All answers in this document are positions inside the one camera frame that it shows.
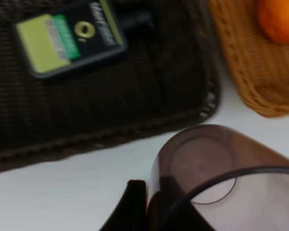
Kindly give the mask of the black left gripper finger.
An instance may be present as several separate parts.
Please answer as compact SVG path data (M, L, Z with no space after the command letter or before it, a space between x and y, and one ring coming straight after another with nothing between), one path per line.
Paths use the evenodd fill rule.
M146 183L130 180L102 231L143 231L146 221Z

